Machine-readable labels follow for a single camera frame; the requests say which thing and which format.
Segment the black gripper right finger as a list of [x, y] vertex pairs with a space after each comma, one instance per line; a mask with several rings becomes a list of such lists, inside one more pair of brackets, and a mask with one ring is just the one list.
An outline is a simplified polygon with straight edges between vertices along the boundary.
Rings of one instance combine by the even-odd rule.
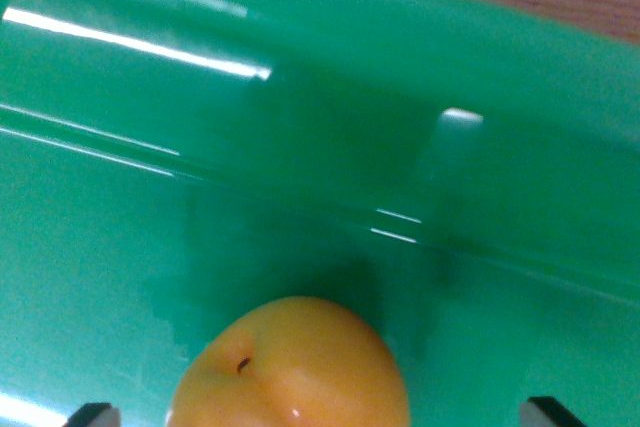
[[520, 427], [586, 427], [586, 424], [552, 396], [529, 397], [518, 410]]

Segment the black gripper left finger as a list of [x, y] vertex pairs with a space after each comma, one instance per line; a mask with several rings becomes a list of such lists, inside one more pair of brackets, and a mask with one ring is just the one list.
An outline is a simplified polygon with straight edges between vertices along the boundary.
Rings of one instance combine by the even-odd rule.
[[71, 414], [63, 427], [121, 427], [120, 410], [108, 402], [85, 403]]

